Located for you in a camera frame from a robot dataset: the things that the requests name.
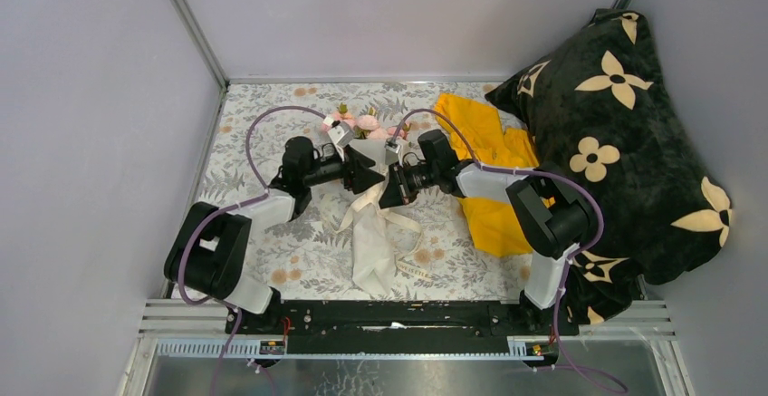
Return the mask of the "pink fake flower stem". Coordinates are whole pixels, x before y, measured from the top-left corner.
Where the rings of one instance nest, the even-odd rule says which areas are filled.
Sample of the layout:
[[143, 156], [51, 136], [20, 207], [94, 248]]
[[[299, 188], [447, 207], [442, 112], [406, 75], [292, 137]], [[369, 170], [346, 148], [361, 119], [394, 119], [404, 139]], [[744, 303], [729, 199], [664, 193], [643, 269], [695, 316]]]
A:
[[411, 123], [407, 121], [401, 127], [392, 126], [387, 128], [387, 132], [391, 138], [396, 138], [399, 140], [407, 140], [410, 129], [411, 129]]
[[385, 140], [389, 132], [380, 124], [377, 112], [373, 108], [355, 119], [355, 134], [358, 139]]
[[332, 121], [340, 121], [347, 123], [351, 128], [356, 126], [356, 118], [352, 115], [349, 107], [346, 103], [342, 102], [336, 111], [331, 113]]

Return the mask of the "cream printed ribbon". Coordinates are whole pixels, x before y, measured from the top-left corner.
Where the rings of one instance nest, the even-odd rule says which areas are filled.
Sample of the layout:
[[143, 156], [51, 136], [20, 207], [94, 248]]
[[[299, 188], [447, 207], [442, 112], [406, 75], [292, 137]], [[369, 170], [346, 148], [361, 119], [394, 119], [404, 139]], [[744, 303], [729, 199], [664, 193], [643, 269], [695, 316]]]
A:
[[[326, 194], [321, 197], [320, 202], [323, 226], [335, 235], [340, 234], [348, 238], [350, 240], [350, 249], [352, 227], [350, 225], [351, 216], [348, 214], [348, 210], [354, 200], [347, 201], [342, 212], [337, 210], [343, 202], [339, 198]], [[381, 208], [381, 213], [387, 220], [387, 237], [395, 253], [395, 263], [398, 271], [406, 266], [402, 259], [414, 254], [418, 250], [424, 237], [424, 229], [415, 219], [404, 216], [392, 209]]]

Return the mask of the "white wrapping paper sheet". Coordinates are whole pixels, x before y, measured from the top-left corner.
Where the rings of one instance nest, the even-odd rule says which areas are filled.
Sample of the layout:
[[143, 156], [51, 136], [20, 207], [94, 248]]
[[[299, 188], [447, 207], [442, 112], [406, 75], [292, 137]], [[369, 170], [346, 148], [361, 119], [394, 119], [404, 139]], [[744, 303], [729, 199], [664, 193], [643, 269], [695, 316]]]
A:
[[382, 182], [362, 192], [348, 210], [352, 227], [352, 281], [372, 296], [389, 295], [397, 272], [395, 253], [387, 237], [387, 220], [379, 207], [388, 175], [384, 144], [384, 140], [351, 143], [355, 150], [374, 160], [371, 169], [384, 177]]

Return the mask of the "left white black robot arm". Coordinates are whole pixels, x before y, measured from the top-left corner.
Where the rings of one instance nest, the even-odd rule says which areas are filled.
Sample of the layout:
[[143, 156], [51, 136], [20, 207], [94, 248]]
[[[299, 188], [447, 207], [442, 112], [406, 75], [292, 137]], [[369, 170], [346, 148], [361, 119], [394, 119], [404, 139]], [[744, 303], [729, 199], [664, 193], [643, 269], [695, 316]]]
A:
[[189, 211], [165, 261], [168, 281], [246, 311], [258, 333], [270, 333], [281, 321], [271, 303], [274, 289], [245, 271], [253, 234], [298, 218], [312, 200], [312, 187], [334, 180], [355, 195], [384, 181], [384, 140], [352, 140], [339, 149], [320, 149], [306, 137], [285, 144], [282, 165], [262, 196], [218, 208], [197, 202]]

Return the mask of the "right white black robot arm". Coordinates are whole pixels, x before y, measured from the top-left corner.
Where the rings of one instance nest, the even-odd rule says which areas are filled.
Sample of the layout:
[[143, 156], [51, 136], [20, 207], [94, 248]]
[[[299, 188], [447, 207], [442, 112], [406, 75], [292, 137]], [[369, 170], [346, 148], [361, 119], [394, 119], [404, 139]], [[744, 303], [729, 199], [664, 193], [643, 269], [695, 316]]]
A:
[[545, 164], [537, 169], [509, 169], [461, 160], [440, 130], [422, 134], [418, 145], [423, 158], [407, 164], [401, 147], [386, 141], [389, 181], [379, 206], [405, 206], [421, 190], [432, 187], [456, 198], [509, 205], [533, 249], [531, 274], [523, 290], [528, 304], [521, 307], [519, 320], [528, 333], [544, 333], [555, 322], [552, 306], [564, 296], [571, 260], [598, 242], [604, 231], [595, 198], [574, 181], [550, 172]]

